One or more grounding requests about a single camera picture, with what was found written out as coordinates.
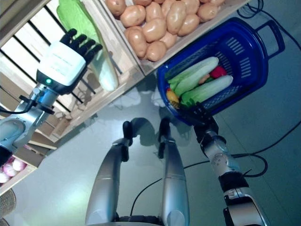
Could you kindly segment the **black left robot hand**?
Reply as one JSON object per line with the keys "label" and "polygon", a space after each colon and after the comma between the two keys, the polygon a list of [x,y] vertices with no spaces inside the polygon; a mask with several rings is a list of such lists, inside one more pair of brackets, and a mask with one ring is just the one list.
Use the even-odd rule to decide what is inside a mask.
{"label": "black left robot hand", "polygon": [[59,41],[53,42],[39,62],[36,79],[59,95],[73,92],[87,66],[103,46],[70,29]]}

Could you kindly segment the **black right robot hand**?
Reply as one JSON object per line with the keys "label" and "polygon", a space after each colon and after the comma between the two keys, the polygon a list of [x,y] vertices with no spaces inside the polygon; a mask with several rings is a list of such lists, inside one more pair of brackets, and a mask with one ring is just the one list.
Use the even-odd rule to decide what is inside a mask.
{"label": "black right robot hand", "polygon": [[180,105],[179,115],[194,128],[198,143],[206,136],[207,131],[218,133],[218,126],[211,113],[204,106],[197,102],[193,106]]}

